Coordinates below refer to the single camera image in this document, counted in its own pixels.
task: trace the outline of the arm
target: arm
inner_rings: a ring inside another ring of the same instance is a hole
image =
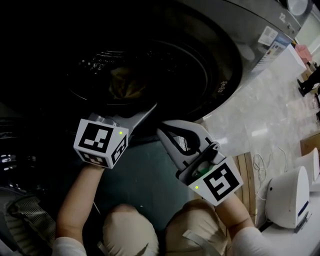
[[[215,212],[228,229],[231,239],[243,228],[255,226],[246,207],[235,194],[219,204]]]
[[[83,244],[82,230],[91,212],[103,167],[85,166],[69,190],[56,220],[56,237],[73,238]]]

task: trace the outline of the washing machine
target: washing machine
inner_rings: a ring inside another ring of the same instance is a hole
[[[10,17],[18,22],[1,100],[71,132],[91,112],[129,117],[155,102],[136,133],[154,133],[162,120],[196,121],[268,67],[312,5],[299,16],[277,0],[28,6]]]

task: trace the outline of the pink object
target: pink object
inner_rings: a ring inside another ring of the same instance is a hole
[[[312,61],[312,55],[305,44],[297,44],[294,49],[304,64]]]

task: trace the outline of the khaki pants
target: khaki pants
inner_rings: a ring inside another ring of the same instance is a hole
[[[196,199],[186,203],[168,223],[165,230],[166,256],[202,256],[198,244],[183,237],[190,230],[211,244],[221,255],[227,239],[218,225],[213,207]],[[159,243],[152,224],[126,204],[117,206],[106,217],[103,241],[110,256],[158,255]]]

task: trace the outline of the white sleeve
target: white sleeve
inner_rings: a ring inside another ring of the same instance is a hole
[[[57,238],[52,247],[52,256],[86,256],[86,250],[82,243],[70,238]]]
[[[253,227],[241,229],[232,241],[233,256],[276,256],[278,253],[261,232]]]

